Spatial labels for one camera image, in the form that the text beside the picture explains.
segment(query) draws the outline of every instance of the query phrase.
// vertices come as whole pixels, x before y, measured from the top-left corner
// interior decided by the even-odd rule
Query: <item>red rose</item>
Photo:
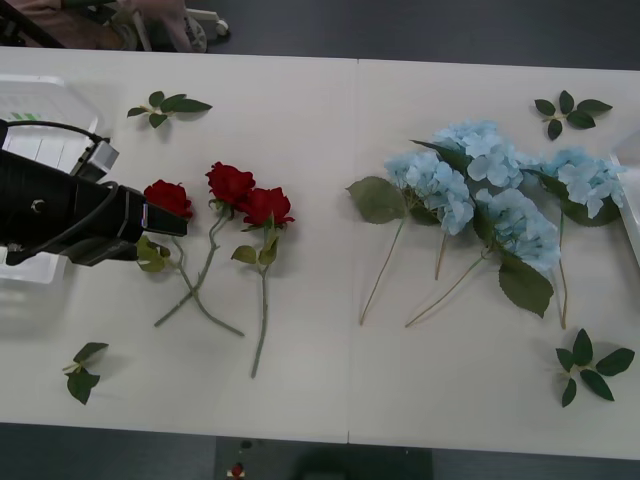
[[[247,200],[240,205],[240,210],[247,214],[244,222],[255,226],[264,224],[272,213],[276,225],[294,221],[293,218],[286,216],[291,210],[291,204],[280,187],[273,190],[262,188],[251,190]]]
[[[211,193],[223,202],[237,207],[245,200],[247,193],[256,186],[251,172],[241,172],[231,165],[218,162],[206,174],[209,177]]]
[[[158,180],[153,185],[144,189],[144,196],[149,203],[169,210],[182,218],[191,218],[191,200],[187,198],[187,192],[180,184]]]

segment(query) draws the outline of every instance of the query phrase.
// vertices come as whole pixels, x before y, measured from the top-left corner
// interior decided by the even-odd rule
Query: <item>person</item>
[[[67,48],[138,48],[138,36],[131,25],[120,22],[100,25],[73,9],[62,9],[61,0],[6,1]],[[206,52],[204,30],[187,14],[184,0],[119,0],[118,3],[120,8],[128,11],[139,10],[145,20],[162,22],[178,52]],[[39,46],[29,38],[25,38],[25,41],[27,46]]]

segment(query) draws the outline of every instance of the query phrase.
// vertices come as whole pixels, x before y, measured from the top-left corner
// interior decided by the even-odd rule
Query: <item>blue hydrangea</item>
[[[482,189],[476,201],[493,222],[496,241],[505,250],[540,273],[555,267],[560,260],[557,228],[520,190],[510,188],[491,196]]]
[[[586,205],[589,218],[598,214],[604,205],[602,200],[609,196],[622,207],[623,191],[618,173],[624,172],[624,167],[593,158],[583,148],[573,147],[560,150],[551,162],[540,164],[538,168],[564,183],[569,200]]]
[[[464,177],[441,162],[434,152],[410,152],[385,163],[393,182],[410,187],[429,210],[435,210],[442,230],[458,234],[473,217]]]
[[[496,187],[517,187],[523,179],[521,166],[539,163],[516,151],[511,142],[498,135],[496,124],[488,121],[451,124],[435,133],[434,143],[462,150],[472,158],[467,167],[469,177],[475,181],[486,178]]]

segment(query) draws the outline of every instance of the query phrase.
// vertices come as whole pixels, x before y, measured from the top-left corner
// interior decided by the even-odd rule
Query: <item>hydrangea leaf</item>
[[[570,378],[567,382],[567,388],[564,389],[562,394],[562,408],[573,402],[574,398],[576,398],[576,381]]]
[[[560,93],[560,111],[566,115],[573,110],[574,105],[575,101],[573,100],[573,97],[569,92],[563,90],[562,93]]]
[[[607,105],[606,103],[601,102],[600,100],[593,100],[590,98],[588,100],[581,101],[576,107],[576,110],[580,110],[581,112],[587,112],[591,115],[598,115],[600,113],[608,112],[612,108],[613,107],[611,105]]]
[[[158,108],[163,100],[164,93],[160,91],[153,92],[151,95],[149,95],[149,105],[151,105],[153,108]]]
[[[142,115],[145,112],[146,112],[146,110],[144,108],[134,107],[134,108],[129,109],[129,111],[127,112],[127,118],[128,117],[137,117],[138,115]]]
[[[485,246],[491,247],[493,244],[493,224],[480,208],[476,208],[473,212],[473,230]]]
[[[575,110],[567,115],[567,122],[582,130],[596,126],[596,122],[593,120],[593,117],[582,110]]]
[[[435,150],[440,154],[440,158],[444,162],[448,163],[451,168],[466,176],[467,167],[469,166],[469,162],[471,161],[471,159],[464,153],[457,152],[450,148],[441,147],[440,145],[436,145],[435,143],[420,142],[418,140],[411,141],[417,145],[422,145],[423,147]]]
[[[182,113],[198,113],[198,112],[206,112],[211,109],[211,105],[199,102],[198,100],[192,100],[190,98],[183,98],[178,100],[173,105],[174,112],[182,112]]]
[[[82,349],[76,353],[73,357],[75,363],[86,362],[91,359],[96,353],[104,350],[109,346],[108,343],[89,342]]]
[[[83,405],[86,405],[91,395],[91,389],[100,381],[100,375],[91,375],[84,367],[71,373],[66,373],[67,390]]]
[[[383,224],[405,216],[404,197],[391,182],[380,177],[366,177],[347,188],[362,218]]]
[[[178,103],[180,100],[182,100],[183,98],[185,98],[186,95],[184,93],[179,93],[177,95],[172,95],[169,98],[165,98],[162,103],[160,104],[160,110],[162,110],[163,113],[168,113],[168,112],[173,112],[176,103]]]
[[[571,353],[566,348],[556,348],[556,355],[558,356],[558,361],[562,368],[564,368],[567,372],[571,371],[571,367],[573,367],[573,353]]]
[[[596,370],[600,375],[613,377],[624,372],[635,357],[635,352],[628,348],[619,348],[615,352],[607,355],[596,364]]]
[[[498,280],[502,291],[516,306],[541,318],[544,316],[553,287],[537,270],[515,255],[503,252]]]
[[[584,367],[591,360],[593,360],[593,346],[587,331],[582,328],[573,342],[573,361],[579,367]]]
[[[428,210],[424,205],[416,205],[413,207],[409,213],[416,221],[416,223],[420,225],[438,225],[440,224],[440,220],[434,212]]]
[[[555,140],[562,133],[562,123],[560,120],[556,120],[555,118],[549,122],[549,126],[547,127],[547,135],[549,135],[549,140]]]
[[[582,378],[593,393],[610,402],[614,401],[613,393],[611,393],[607,382],[604,381],[604,378],[602,378],[600,374],[593,370],[582,370],[580,372],[580,378]]]
[[[601,227],[620,217],[620,209],[611,197],[602,199],[603,205],[598,214],[589,218],[586,205],[575,203],[568,198],[561,199],[560,208],[571,220],[584,227]]]
[[[547,117],[550,117],[551,115],[556,113],[556,107],[554,107],[553,103],[551,103],[549,100],[544,100],[542,98],[539,98],[535,100],[535,104],[536,104],[536,109],[541,114],[546,115]]]

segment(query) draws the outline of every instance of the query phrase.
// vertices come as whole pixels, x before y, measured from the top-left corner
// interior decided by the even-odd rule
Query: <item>white table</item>
[[[230,257],[258,240],[240,233],[237,220],[218,237],[222,248],[201,296],[244,339],[191,303],[155,329],[185,287],[179,276],[150,280],[131,263],[69,266],[46,297],[3,291],[0,378],[10,387],[0,420],[346,442],[353,224],[336,215],[343,188],[335,178],[353,175],[356,63],[28,49],[2,49],[0,58],[7,73],[64,77],[104,112],[120,151],[111,179],[138,189],[158,178],[185,185],[196,210],[183,241],[192,278],[208,250],[204,174],[214,162],[253,171],[265,188],[282,186],[296,218],[272,270],[271,322],[255,380],[259,276]],[[213,108],[164,131],[127,119],[155,90]],[[30,309],[8,308],[18,295],[28,295],[21,303]],[[61,369],[87,341],[111,346],[83,407]]]
[[[153,321],[184,291],[179,278],[154,283],[118,263],[69,268],[57,302],[28,292],[34,310],[0,322],[0,378],[10,386],[0,420],[640,458],[637,365],[610,381],[613,404],[579,385],[574,403],[562,409],[554,384],[553,349],[568,345],[578,326],[596,340],[596,355],[602,342],[640,347],[640,269],[620,224],[567,230],[566,333],[556,297],[544,320],[520,311],[499,290],[491,265],[427,322],[404,329],[419,304],[448,288],[479,252],[473,236],[455,239],[436,283],[440,233],[413,226],[360,328],[361,304],[395,226],[362,223],[343,190],[382,172],[389,155],[413,148],[407,139],[427,139],[465,118],[497,121],[529,153],[578,143],[607,154],[640,123],[640,74],[6,49],[0,57],[7,73],[65,77],[114,119],[121,151],[115,180],[139,188],[156,178],[185,184],[200,212],[198,235],[185,241],[193,275],[206,251],[202,175],[211,163],[250,169],[267,187],[282,185],[297,218],[271,279],[272,323],[256,380],[248,374],[258,283],[228,260],[247,237],[227,228],[205,298],[247,333],[244,340],[210,325],[193,306],[154,330]],[[565,88],[614,111],[596,129],[566,129],[551,144],[530,105]],[[156,89],[214,108],[196,122],[175,122],[169,138],[137,130],[124,112]],[[549,218],[557,220],[554,212]],[[69,398],[59,369],[86,341],[112,347],[99,372],[103,382],[82,407]]]

